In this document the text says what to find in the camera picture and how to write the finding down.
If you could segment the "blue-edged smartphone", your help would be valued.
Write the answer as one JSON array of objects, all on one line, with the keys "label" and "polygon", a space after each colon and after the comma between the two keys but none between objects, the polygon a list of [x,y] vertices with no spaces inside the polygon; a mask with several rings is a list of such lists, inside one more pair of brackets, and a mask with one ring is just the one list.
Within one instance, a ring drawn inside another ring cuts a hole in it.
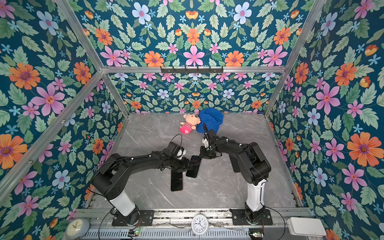
[{"label": "blue-edged smartphone", "polygon": [[196,178],[200,169],[202,157],[192,156],[189,161],[189,166],[186,172],[186,176],[189,178]]}]

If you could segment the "purple-edged smartphone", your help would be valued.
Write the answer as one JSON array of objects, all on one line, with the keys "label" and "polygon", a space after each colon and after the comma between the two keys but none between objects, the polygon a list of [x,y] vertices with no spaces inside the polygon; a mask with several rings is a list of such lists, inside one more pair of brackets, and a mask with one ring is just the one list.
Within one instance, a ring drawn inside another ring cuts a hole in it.
[{"label": "purple-edged smartphone", "polygon": [[172,192],[182,191],[183,187],[184,187],[183,173],[171,171],[171,191]]}]

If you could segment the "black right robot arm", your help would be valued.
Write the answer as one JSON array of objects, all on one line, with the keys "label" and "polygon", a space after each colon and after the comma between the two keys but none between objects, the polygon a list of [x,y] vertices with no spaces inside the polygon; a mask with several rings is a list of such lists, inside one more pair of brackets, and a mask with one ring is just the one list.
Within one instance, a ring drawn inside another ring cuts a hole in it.
[{"label": "black right robot arm", "polygon": [[218,137],[214,130],[204,129],[204,146],[200,150],[203,159],[214,159],[227,154],[230,157],[233,171],[240,173],[248,183],[248,195],[245,202],[245,218],[250,224],[261,221],[265,214],[265,184],[272,168],[255,142],[238,143],[227,137]]}]

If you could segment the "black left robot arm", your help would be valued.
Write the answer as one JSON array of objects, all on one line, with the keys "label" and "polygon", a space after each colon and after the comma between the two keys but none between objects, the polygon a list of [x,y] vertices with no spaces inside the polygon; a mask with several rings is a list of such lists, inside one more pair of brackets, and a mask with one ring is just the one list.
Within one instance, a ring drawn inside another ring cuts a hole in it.
[{"label": "black left robot arm", "polygon": [[112,154],[97,170],[91,183],[113,206],[114,216],[127,226],[136,225],[140,219],[138,206],[125,190],[131,175],[151,169],[171,170],[171,191],[183,189],[183,173],[193,170],[193,164],[185,157],[186,150],[174,142],[162,151],[124,157]]}]

